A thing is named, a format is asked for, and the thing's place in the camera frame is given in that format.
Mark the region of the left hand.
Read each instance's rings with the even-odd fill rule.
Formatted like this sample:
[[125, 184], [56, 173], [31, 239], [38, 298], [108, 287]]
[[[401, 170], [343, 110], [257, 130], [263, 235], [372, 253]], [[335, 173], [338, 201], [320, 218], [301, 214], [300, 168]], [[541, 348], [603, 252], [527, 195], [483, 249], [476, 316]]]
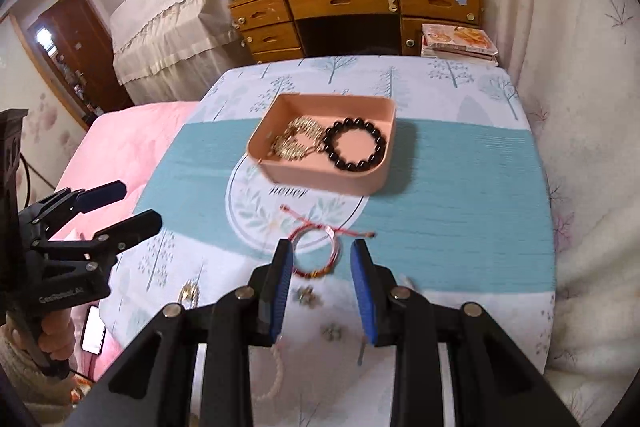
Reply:
[[75, 326], [70, 309], [53, 311], [43, 317], [38, 347], [52, 360], [66, 361], [75, 349]]

